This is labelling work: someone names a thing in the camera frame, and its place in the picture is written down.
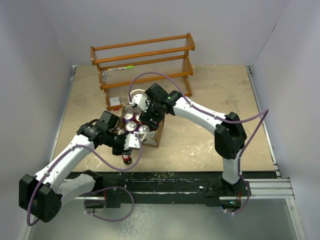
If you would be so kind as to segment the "purple can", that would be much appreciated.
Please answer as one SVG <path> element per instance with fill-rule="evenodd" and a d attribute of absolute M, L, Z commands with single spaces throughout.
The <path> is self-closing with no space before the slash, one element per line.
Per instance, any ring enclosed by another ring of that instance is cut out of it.
<path fill-rule="evenodd" d="M 127 132 L 136 132 L 137 129 L 138 129 L 138 125 L 135 121 L 128 121 L 125 126 L 124 126 L 124 129 L 127 131 Z"/>
<path fill-rule="evenodd" d="M 122 121 L 124 123 L 131 122 L 131 121 L 134 121 L 134 120 L 135 120 L 135 114 L 133 113 L 132 110 L 125 110 L 122 113 Z"/>
<path fill-rule="evenodd" d="M 150 132 L 150 128 L 148 125 L 142 124 L 138 128 L 138 134 L 142 138 L 145 134 L 148 134 Z"/>

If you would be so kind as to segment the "red cola can front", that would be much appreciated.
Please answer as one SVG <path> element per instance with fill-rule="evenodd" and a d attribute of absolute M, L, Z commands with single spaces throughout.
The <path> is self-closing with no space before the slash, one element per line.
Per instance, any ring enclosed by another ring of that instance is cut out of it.
<path fill-rule="evenodd" d="M 141 124 L 141 120 L 140 120 L 140 117 L 141 117 L 141 113 L 136 113 L 134 115 L 134 121 L 137 123 L 137 124 Z"/>

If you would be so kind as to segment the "canvas tote bag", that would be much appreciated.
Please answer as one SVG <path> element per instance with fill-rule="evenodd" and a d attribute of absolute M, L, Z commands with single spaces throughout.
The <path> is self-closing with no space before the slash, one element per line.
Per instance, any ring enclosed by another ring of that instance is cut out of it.
<path fill-rule="evenodd" d="M 134 116 L 131 118 L 131 120 L 136 120 L 135 115 L 139 114 L 141 112 L 140 108 L 132 108 L 129 104 L 122 104 L 121 105 L 121 113 L 120 113 L 120 125 L 119 128 L 122 130 L 125 130 L 125 120 L 123 120 L 123 113 L 125 111 L 133 111 Z M 146 134 L 145 138 L 142 141 L 142 144 L 147 147 L 153 147 L 153 148 L 159 148 L 161 137 L 162 137 L 162 132 L 163 132 L 163 127 L 165 123 L 165 117 L 163 120 L 159 123 L 158 129 L 154 130 L 151 129 L 150 131 Z"/>

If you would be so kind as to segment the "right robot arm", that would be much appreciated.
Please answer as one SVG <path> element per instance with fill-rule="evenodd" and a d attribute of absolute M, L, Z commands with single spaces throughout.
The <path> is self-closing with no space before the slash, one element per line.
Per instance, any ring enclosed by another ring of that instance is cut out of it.
<path fill-rule="evenodd" d="M 245 147 L 247 134 L 239 116 L 224 114 L 192 102 L 176 90 L 167 93 L 157 83 L 144 94 L 136 94 L 132 101 L 142 110 L 140 120 L 157 128 L 166 114 L 187 119 L 209 131 L 214 136 L 214 149 L 222 157 L 222 190 L 228 196 L 240 190 L 239 158 Z"/>

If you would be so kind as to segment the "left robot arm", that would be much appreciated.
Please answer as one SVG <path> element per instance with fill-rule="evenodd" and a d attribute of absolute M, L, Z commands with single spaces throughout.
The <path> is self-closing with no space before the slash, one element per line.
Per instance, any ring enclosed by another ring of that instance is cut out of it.
<path fill-rule="evenodd" d="M 136 132 L 116 133 L 119 120 L 117 115 L 104 111 L 100 118 L 83 124 L 67 147 L 47 166 L 19 180 L 18 205 L 27 212 L 28 226 L 51 221 L 64 204 L 78 196 L 101 194 L 103 177 L 91 170 L 65 181 L 87 155 L 100 157 L 95 151 L 97 147 L 108 146 L 113 155 L 122 156 L 126 161 L 130 160 L 132 150 L 140 149 L 141 140 Z"/>

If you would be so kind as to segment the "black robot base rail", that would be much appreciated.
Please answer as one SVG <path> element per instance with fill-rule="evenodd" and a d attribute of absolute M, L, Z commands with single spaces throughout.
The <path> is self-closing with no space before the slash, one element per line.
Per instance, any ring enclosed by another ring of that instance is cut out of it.
<path fill-rule="evenodd" d="M 239 208 L 250 180 L 276 179 L 274 171 L 245 171 L 245 181 L 228 186 L 220 171 L 99 172 L 98 186 L 88 199 L 106 199 L 107 208 L 121 204 L 205 205 Z"/>

